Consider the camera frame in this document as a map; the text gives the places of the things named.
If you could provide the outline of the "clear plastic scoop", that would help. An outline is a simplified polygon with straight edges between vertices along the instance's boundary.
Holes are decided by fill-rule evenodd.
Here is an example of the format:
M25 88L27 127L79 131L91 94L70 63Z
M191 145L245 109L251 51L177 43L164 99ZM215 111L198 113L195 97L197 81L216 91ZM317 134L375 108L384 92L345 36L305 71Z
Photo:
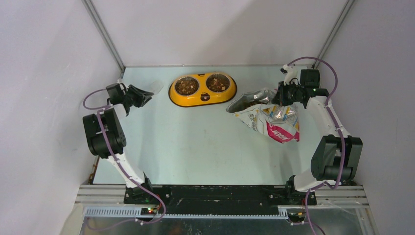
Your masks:
M148 92L151 92L153 95L157 95L164 87L164 84L161 81L154 81L149 85Z

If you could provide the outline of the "colourful pet food bag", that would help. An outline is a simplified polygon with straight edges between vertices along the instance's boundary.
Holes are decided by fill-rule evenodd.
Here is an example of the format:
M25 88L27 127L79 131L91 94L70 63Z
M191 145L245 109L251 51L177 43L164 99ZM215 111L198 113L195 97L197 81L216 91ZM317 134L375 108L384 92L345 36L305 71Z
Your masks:
M239 119L250 129L279 143L300 141L300 122L296 105L273 104L275 90L260 89L247 92L233 101L226 112Z

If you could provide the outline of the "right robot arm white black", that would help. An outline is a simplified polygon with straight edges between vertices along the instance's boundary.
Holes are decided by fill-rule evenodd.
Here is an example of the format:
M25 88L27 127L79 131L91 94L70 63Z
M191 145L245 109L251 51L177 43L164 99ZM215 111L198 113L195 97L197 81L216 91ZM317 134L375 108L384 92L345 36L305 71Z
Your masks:
M312 116L321 140L311 158L310 168L299 175L293 175L284 188L273 193L296 205L323 186L336 189L342 181L352 180L356 174L363 143L353 137L342 125L331 101L331 93L320 87L320 72L304 69L300 73L293 66L284 65L285 75L279 82L272 102L287 107L295 103L304 106Z

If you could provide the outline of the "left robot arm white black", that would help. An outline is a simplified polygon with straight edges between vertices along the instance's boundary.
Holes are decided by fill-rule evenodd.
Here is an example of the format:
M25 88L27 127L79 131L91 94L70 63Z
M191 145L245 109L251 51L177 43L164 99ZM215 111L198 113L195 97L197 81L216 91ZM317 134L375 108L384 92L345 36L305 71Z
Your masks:
M86 101L83 106L93 114L82 118L87 145L94 156L108 161L121 175L126 187L136 191L136 198L143 204L154 200L155 191L143 170L130 163L124 148L126 136L120 119L129 115L132 107L141 108L146 105L160 89L153 87L146 91L133 85L126 86L122 82L108 85L107 104L100 107L89 107Z

